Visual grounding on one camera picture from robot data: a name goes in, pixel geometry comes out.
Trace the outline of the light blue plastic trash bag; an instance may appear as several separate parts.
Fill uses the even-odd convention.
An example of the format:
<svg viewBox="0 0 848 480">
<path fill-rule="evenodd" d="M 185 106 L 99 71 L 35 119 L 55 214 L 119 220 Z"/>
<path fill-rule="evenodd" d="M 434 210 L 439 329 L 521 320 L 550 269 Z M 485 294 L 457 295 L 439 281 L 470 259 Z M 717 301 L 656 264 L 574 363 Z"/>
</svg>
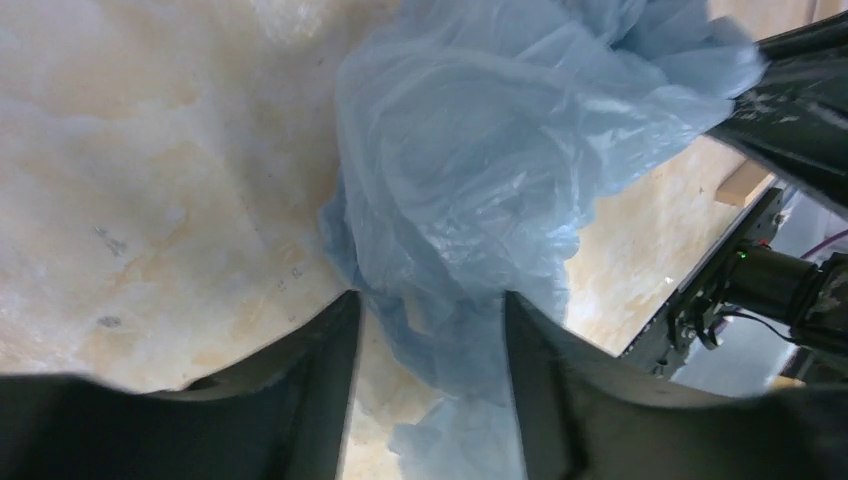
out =
<svg viewBox="0 0 848 480">
<path fill-rule="evenodd" d="M 561 320 L 595 200 L 727 119 L 762 77 L 703 1 L 404 1 L 343 61 L 325 248 L 439 393 L 405 479 L 521 479 L 503 295 Z"/>
</svg>

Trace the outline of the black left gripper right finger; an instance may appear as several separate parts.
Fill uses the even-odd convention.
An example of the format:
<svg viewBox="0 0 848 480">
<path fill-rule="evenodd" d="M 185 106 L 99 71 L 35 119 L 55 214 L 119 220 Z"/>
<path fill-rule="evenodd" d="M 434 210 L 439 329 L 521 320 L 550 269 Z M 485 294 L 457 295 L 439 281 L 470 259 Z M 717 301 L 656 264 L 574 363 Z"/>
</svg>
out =
<svg viewBox="0 0 848 480">
<path fill-rule="evenodd" d="M 847 391 L 732 399 L 608 355 L 523 296 L 504 298 L 509 373 L 531 479 L 843 479 Z"/>
</svg>

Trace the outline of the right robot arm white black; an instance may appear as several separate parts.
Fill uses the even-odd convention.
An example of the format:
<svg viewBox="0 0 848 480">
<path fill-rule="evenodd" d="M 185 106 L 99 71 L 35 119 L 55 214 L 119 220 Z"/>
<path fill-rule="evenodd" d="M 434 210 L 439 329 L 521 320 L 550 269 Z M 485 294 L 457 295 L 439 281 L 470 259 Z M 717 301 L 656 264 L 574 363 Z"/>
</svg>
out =
<svg viewBox="0 0 848 480">
<path fill-rule="evenodd" d="M 847 16 L 760 44 L 764 79 L 713 137 L 775 174 L 622 352 L 671 380 L 714 371 L 812 384 L 847 382 L 847 246 L 790 254 L 774 240 L 798 201 L 847 212 Z"/>
</svg>

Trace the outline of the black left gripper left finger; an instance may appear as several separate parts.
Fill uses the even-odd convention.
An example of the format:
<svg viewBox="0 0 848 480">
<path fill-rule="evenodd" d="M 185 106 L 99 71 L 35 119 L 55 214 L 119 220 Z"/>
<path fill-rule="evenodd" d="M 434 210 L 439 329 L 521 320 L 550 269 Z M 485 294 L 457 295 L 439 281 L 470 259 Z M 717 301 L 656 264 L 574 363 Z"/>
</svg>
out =
<svg viewBox="0 0 848 480">
<path fill-rule="evenodd" d="M 348 291 L 302 327 L 181 390 L 71 374 L 1 379 L 5 479 L 333 479 L 362 311 Z"/>
</svg>

